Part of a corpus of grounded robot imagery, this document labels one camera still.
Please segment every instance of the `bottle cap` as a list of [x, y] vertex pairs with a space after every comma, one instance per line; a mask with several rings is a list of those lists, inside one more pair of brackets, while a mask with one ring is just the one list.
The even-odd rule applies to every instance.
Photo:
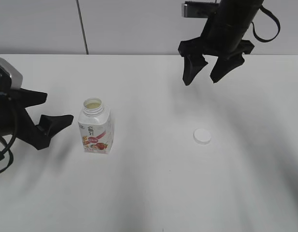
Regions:
[[211, 134], [208, 130], [198, 128], [193, 133], [194, 140], [201, 145], [209, 144], [211, 141]]

